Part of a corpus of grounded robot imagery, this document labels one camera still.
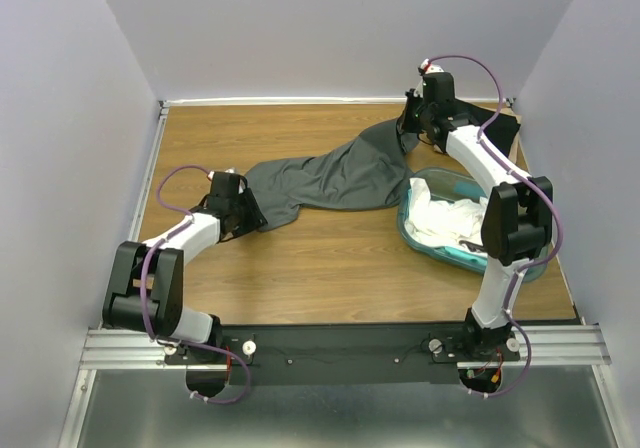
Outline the grey t-shirt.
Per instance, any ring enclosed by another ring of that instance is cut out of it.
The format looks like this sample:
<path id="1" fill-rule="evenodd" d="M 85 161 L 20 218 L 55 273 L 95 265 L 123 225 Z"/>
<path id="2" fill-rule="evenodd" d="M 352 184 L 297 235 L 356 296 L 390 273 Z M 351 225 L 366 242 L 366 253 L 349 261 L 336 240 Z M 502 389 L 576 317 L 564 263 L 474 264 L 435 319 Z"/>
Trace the grey t-shirt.
<path id="1" fill-rule="evenodd" d="M 319 155 L 261 162 L 246 173 L 268 232 L 294 222 L 302 208 L 368 211 L 396 206 L 413 172 L 407 155 L 418 136 L 391 119 Z"/>

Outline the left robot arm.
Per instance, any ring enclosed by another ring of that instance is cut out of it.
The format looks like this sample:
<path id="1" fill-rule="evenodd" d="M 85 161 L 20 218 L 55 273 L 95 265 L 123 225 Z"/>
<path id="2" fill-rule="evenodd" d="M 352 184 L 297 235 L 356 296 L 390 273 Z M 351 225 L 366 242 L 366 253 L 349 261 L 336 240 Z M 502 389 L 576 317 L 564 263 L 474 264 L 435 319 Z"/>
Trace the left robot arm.
<path id="1" fill-rule="evenodd" d="M 185 268 L 205 250 L 266 225 L 244 176 L 211 172 L 208 178 L 209 192 L 181 211 L 178 224 L 146 241 L 118 246 L 102 308 L 105 326 L 187 343 L 201 363 L 220 355 L 222 329 L 217 316 L 186 306 Z"/>

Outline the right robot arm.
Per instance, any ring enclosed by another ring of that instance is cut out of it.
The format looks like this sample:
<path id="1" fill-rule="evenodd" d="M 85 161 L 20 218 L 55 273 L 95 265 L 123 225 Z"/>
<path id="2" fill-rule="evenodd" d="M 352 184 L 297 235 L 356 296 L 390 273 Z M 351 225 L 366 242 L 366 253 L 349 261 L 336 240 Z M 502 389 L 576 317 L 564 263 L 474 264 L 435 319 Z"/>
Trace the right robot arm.
<path id="1" fill-rule="evenodd" d="M 488 264 L 456 348 L 480 360 L 506 345 L 514 325 L 514 299 L 524 276 L 552 238 L 553 187 L 519 169 L 486 136 L 476 117 L 456 101 L 454 78 L 440 67 L 420 69 L 407 91 L 398 127 L 426 134 L 458 161 L 488 197 L 480 234 Z"/>

